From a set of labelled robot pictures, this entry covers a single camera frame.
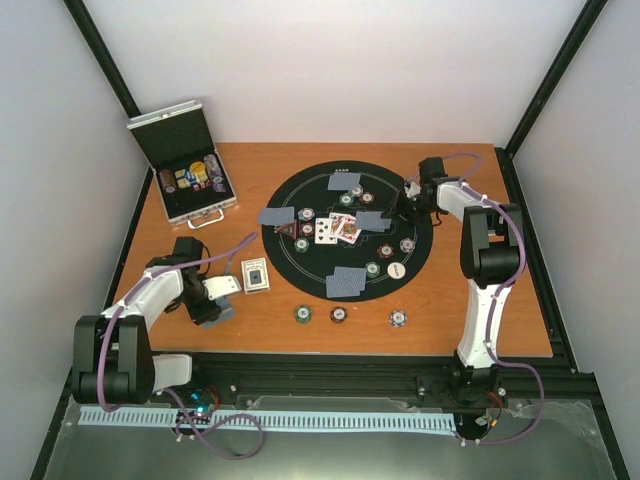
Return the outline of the blue poker chip stack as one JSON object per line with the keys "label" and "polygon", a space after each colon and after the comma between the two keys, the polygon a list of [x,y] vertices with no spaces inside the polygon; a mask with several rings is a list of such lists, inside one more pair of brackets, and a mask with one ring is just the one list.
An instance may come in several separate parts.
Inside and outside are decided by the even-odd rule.
{"label": "blue poker chip stack", "polygon": [[406,325],[408,321],[408,315],[405,311],[394,310],[389,316],[389,323],[394,328],[401,328]]}

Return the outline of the green poker chip stack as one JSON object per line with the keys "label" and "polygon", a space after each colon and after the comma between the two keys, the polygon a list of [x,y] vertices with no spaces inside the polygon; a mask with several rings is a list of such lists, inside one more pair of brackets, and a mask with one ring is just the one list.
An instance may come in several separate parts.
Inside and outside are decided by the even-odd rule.
{"label": "green poker chip stack", "polygon": [[298,324],[308,324],[312,320],[312,309],[308,305],[299,305],[294,312],[295,321]]}

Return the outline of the red triangular all-in button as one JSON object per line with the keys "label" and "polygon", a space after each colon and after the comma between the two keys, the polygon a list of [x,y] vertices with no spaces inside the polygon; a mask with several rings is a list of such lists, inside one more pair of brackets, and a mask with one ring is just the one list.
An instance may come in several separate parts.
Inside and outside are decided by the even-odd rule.
{"label": "red triangular all-in button", "polygon": [[298,222],[294,221],[286,225],[278,226],[274,229],[274,232],[296,240],[299,237]]}

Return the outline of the brown poker chip stack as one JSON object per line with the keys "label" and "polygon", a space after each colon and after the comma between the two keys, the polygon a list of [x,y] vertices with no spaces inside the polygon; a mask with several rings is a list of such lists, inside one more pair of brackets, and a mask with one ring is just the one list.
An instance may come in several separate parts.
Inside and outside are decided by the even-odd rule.
{"label": "brown poker chip stack", "polygon": [[330,319],[332,322],[336,324],[341,324],[346,321],[348,317],[348,312],[344,307],[337,306],[333,308],[330,312]]}

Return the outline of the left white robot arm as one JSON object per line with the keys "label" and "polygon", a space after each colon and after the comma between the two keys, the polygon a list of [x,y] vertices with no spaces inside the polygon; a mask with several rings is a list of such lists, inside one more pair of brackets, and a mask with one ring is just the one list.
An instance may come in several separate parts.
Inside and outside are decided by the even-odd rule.
{"label": "left white robot arm", "polygon": [[193,368],[190,354],[157,354],[149,332],[164,313],[184,306],[197,326],[210,326],[222,308],[200,267],[229,256],[205,258],[204,244],[180,237],[170,255],[153,258],[141,278],[114,305],[81,317],[74,327],[71,387],[79,404],[111,412],[125,404],[144,404],[168,387],[186,402],[201,400],[208,378]]}

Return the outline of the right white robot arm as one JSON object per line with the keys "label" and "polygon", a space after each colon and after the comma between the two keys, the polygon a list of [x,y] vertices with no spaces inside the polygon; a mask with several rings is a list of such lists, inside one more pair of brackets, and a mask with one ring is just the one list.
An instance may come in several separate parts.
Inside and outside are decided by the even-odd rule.
{"label": "right white robot arm", "polygon": [[418,226],[431,215],[461,222],[460,268],[469,300],[463,336],[454,352],[448,395],[469,406],[494,389],[502,312],[513,284],[526,266],[520,207],[500,204],[474,190],[465,175],[446,173],[442,157],[419,163],[383,215]]}

